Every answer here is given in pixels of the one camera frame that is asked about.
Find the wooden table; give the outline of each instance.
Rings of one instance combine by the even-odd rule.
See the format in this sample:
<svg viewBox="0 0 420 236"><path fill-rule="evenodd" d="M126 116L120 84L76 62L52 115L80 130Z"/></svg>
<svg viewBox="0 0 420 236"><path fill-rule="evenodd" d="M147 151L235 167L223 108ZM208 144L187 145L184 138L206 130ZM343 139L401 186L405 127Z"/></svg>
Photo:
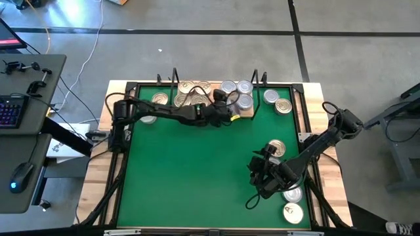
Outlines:
<svg viewBox="0 0 420 236"><path fill-rule="evenodd" d="M113 92L125 92L125 85L129 81L110 81L108 85L108 90L106 94ZM304 95L306 98L306 106L308 110L308 116L310 120L310 126L313 133L321 133L327 128L328 117L326 112L322 109L321 103L324 101L322 95L321 84L319 83L303 83ZM123 99L123 96L111 96L108 99L108 104L112 109L112 104L114 102ZM301 112L301 106L299 99L296 99L298 114L299 114L299 123L302 128L302 132L305 132L305 126L303 124L303 115ZM106 109L105 105L102 108L102 114L100 116L99 130L109 131L111 129L111 116ZM105 142L96 147L92 156L103 151L106 151L108 144ZM337 154L335 148L331 147L325 151L326 154L337 159ZM79 219L83 221L93 208L97 205L99 200L102 198L106 186L106 179L108 177L108 171L110 169L111 153L105 153L100 157L92 160L89 163L89 167L86 173L86 178L83 183L83 189L81 192L79 206L77 209L77 215ZM120 168L122 160L122 155L119 156L117 167L115 168L115 174ZM341 173L339 167L328 158L321 156L321 159L318 161L322 187L324 191L324 196L333 207L334 211L341 217L343 222L348 225L352 225L352 220L350 217L350 211L348 209L347 197L343 185L343 179L341 178ZM320 212L320 206L315 196L312 195L314 201L314 210L316 214L317 222L322 225L322 218ZM108 223L112 217L112 211L114 209L115 193L114 196L110 199L110 204L108 204L108 211L106 216L106 223Z"/></svg>

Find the black floor stripe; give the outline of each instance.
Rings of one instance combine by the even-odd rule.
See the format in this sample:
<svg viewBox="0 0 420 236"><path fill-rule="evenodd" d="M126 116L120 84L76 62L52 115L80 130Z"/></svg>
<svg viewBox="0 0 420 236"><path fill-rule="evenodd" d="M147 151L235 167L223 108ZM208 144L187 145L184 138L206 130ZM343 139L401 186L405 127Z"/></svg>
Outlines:
<svg viewBox="0 0 420 236"><path fill-rule="evenodd" d="M293 0L288 0L287 2L289 3L291 25L293 26L293 33L295 34L297 59L299 61L299 66L301 68L302 81L305 83L308 83L309 82L308 68L306 67L305 54L303 52L302 39L299 33L299 24L297 23L295 6L293 4Z"/></svg>
<svg viewBox="0 0 420 236"><path fill-rule="evenodd" d="M44 28L12 28L17 33L45 33ZM49 33L97 34L92 28L48 28ZM193 30L193 29L101 29L99 34L116 35L293 35L293 31Z"/></svg>
<svg viewBox="0 0 420 236"><path fill-rule="evenodd" d="M11 28L16 33L45 33L44 28ZM50 33L97 34L94 28L48 28ZM288 30L194 30L194 29L102 29L99 34L116 35L300 35L321 37L420 37L420 32L345 32Z"/></svg>

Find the computer mouse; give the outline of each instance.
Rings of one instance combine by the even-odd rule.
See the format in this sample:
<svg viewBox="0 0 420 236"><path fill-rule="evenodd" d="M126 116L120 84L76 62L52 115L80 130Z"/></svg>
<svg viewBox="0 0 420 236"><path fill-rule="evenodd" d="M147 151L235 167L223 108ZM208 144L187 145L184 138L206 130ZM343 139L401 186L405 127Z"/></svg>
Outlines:
<svg viewBox="0 0 420 236"><path fill-rule="evenodd" d="M33 170L33 164L20 163L13 171L10 178L9 189L12 193L22 193L28 186L28 182Z"/></svg>

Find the monitor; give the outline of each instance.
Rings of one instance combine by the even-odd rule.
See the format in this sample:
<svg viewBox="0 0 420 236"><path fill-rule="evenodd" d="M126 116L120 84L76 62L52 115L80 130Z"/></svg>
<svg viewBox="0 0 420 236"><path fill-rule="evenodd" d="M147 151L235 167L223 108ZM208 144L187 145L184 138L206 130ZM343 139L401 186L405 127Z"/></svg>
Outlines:
<svg viewBox="0 0 420 236"><path fill-rule="evenodd" d="M25 49L26 43L0 18L0 50Z"/></svg>

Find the shoe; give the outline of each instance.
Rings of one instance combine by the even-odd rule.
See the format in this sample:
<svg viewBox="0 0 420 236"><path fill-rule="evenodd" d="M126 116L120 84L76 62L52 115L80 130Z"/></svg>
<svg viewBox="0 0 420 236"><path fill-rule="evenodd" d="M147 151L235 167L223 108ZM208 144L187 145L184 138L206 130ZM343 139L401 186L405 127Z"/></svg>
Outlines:
<svg viewBox="0 0 420 236"><path fill-rule="evenodd" d="M411 230L413 225L399 224L396 222L387 222L385 224L388 233L396 233L401 235L413 235Z"/></svg>

